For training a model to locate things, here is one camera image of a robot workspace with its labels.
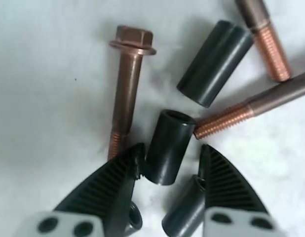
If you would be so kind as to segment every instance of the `cylindrical spacer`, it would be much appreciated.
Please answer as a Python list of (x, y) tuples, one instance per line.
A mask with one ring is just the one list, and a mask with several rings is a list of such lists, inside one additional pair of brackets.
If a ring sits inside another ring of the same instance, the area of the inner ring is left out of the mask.
[(190, 237), (202, 223), (205, 209), (205, 181), (193, 175), (166, 216), (162, 227), (169, 237)]
[(208, 108), (252, 44), (249, 31), (231, 22), (219, 21), (177, 89)]
[(235, 0), (235, 2), (246, 25), (253, 32), (270, 23), (270, 15), (262, 0)]
[(175, 182), (196, 122), (173, 110), (160, 113), (146, 156), (144, 176), (155, 184)]
[(130, 236), (133, 233), (139, 231), (143, 226), (143, 219), (141, 212), (135, 203), (131, 202), (131, 206), (128, 213), (128, 223), (125, 228), (124, 237)]

